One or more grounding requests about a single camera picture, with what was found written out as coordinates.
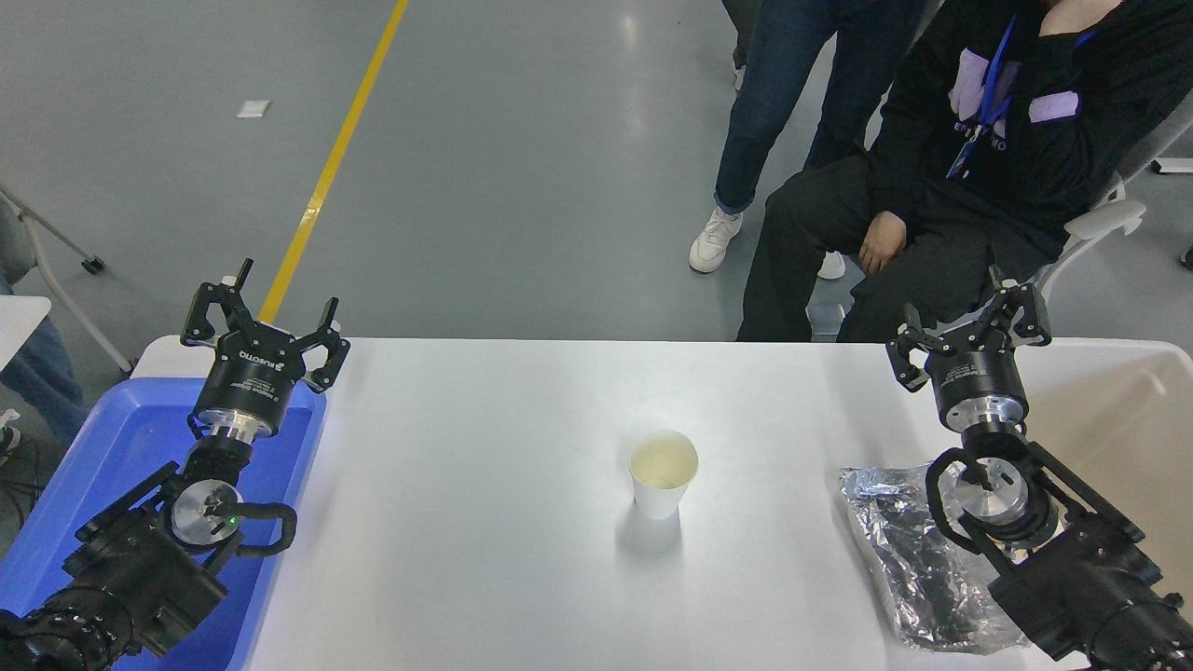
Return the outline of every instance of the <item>aluminum foil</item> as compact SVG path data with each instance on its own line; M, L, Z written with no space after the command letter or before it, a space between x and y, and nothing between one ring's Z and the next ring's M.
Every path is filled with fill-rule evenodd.
M1028 645L990 597L987 585L999 577L994 567L937 530L925 491L927 470L927 464L841 469L854 540L896 635L935 652L991 654Z

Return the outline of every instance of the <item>caster wheel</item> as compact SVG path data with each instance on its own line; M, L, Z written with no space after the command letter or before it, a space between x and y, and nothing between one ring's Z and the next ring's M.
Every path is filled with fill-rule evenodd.
M92 257L92 258L82 261L81 265L82 265L84 270L86 270L87 272L89 272L92 275L99 275L99 272L101 270L104 270L105 267L107 267L107 266L104 265L104 260L100 259L99 257Z

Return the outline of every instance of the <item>black pants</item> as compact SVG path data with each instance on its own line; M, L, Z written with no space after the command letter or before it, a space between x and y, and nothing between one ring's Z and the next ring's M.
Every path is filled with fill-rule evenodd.
M737 48L734 49L734 67L746 66L746 57L749 55L750 36L754 35L754 21L758 20L758 8L762 0L721 0L729 14L729 20L734 21L737 29Z
M824 252L855 254L870 228L869 161L857 155L787 180L766 202L737 340L806 341L804 308ZM947 322L990 296L988 267L1026 279L1059 253L1059 242L1028 240L1022 226L951 183L929 183L902 254L853 288L853 308L837 341L882 343L903 319L903 304L925 326Z

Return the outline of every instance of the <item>hand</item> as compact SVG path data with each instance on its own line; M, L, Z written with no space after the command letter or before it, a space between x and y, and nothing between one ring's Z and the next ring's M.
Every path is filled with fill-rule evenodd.
M903 252L907 246L907 223L894 213L878 213L870 222L866 239L861 241L858 260L866 275L873 275Z
M1083 32L1106 18L1123 0L1061 0L1040 24L1040 37Z

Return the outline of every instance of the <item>id badge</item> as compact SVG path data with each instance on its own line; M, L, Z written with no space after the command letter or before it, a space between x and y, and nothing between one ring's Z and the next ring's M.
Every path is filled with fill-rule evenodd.
M977 146L977 141L981 140L983 135L985 135L984 125L973 127L973 131L970 133L969 140L965 141L965 144L962 144L962 150L957 152L957 158L953 159L953 165L948 168L948 173L945 174L945 179L952 179L962 172L962 168L965 167L965 160L973 153L973 147Z

